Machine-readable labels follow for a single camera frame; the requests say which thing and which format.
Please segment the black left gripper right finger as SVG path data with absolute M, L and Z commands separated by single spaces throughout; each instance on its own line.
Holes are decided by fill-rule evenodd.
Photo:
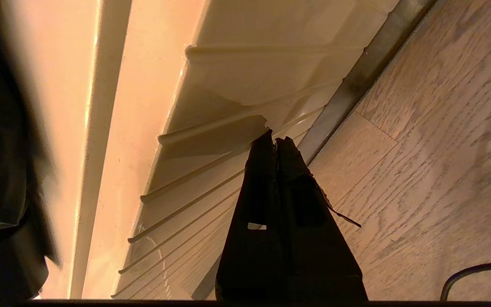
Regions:
M 295 301 L 366 301 L 363 274 L 325 193 L 294 141 L 275 140 L 278 184 L 285 215 L 288 291 Z

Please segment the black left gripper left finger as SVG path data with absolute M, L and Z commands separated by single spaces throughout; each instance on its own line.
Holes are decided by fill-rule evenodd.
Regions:
M 288 301 L 288 230 L 272 130 L 252 142 L 216 275 L 219 301 Z

